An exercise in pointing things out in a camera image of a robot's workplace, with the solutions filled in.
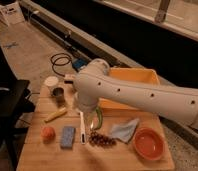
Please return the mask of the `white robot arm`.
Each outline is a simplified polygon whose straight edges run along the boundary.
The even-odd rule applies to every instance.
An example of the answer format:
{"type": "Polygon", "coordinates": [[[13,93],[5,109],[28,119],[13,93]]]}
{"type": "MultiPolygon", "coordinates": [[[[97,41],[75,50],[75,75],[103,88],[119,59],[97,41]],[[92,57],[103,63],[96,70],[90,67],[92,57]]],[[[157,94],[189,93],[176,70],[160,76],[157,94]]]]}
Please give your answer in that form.
{"type": "Polygon", "coordinates": [[[110,66],[103,59],[94,59],[74,79],[78,108],[92,112],[104,98],[198,130],[198,89],[178,86],[130,82],[109,75],[110,66]]]}

